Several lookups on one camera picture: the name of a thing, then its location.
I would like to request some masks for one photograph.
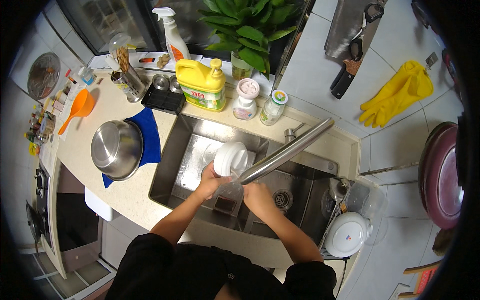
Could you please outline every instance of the yellow detergent bottle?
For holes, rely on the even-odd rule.
[[[227,103],[225,98],[225,74],[222,61],[214,59],[211,68],[199,61],[182,59],[177,62],[177,80],[187,101],[211,111],[222,111]]]

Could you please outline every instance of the stainless steel sink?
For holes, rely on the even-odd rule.
[[[180,115],[158,164],[150,198],[172,209],[180,205],[198,187],[202,171],[215,158],[217,149],[229,141],[245,144],[247,167],[282,146],[222,124]],[[337,173],[337,163],[301,152],[258,181],[274,193],[275,203],[285,216],[318,244],[333,209],[328,196],[328,178]],[[234,230],[277,238],[243,203],[243,187],[237,182],[222,185],[195,217]]]

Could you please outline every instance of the black cable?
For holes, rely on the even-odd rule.
[[[343,258],[343,261],[345,262],[345,267],[343,268],[342,280],[340,281],[340,286],[338,287],[338,291],[336,292],[335,299],[338,297],[338,294],[340,293],[340,289],[342,288],[343,279],[345,278],[345,272],[347,270],[347,261],[350,259],[350,257],[351,256]]]

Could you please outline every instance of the blue cloth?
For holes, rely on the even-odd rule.
[[[145,108],[135,116],[125,119],[125,121],[132,121],[142,132],[142,137],[144,139],[144,154],[140,160],[140,166],[159,163],[161,161],[160,136],[158,135],[158,128],[152,110],[150,108]],[[105,174],[102,174],[102,177],[105,188],[109,187],[113,181],[105,176]]]

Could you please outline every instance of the beige countertop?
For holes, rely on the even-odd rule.
[[[151,78],[153,74],[144,74]],[[150,200],[148,194],[154,179],[157,164],[147,164],[138,169],[133,177],[123,182],[114,182],[105,189],[102,173],[95,167],[91,155],[90,145],[97,128],[109,120],[123,120],[132,117],[144,109],[141,103],[131,104],[109,78],[105,78],[100,85],[87,87],[97,99],[92,113],[83,119],[75,118],[71,121],[65,141],[56,137],[48,145],[56,166],[60,161],[69,171],[96,196],[106,204],[140,226],[151,229],[160,219],[165,217],[171,209]],[[187,104],[182,113],[193,117],[212,120],[228,126],[241,129],[277,142],[284,141],[284,130],[297,127],[302,120],[308,125],[318,120],[288,108],[285,115],[273,126],[264,126],[258,117],[250,121],[236,119],[231,113],[232,97],[236,96],[235,89],[227,89],[227,107],[220,113],[210,112]],[[263,106],[265,99],[257,99],[258,106]],[[176,116],[153,110],[158,125],[161,149],[168,142],[170,132],[177,119]],[[57,122],[55,132],[61,126]],[[300,133],[310,126],[304,126]],[[354,179],[358,170],[358,139],[349,136],[338,128],[331,129],[306,151],[335,161],[339,165],[339,175]],[[200,245],[215,245],[244,255],[255,264],[264,267],[286,269],[292,265],[287,251],[279,240],[263,238],[228,228],[220,227],[201,220],[194,219],[188,226],[180,242],[190,241]]]

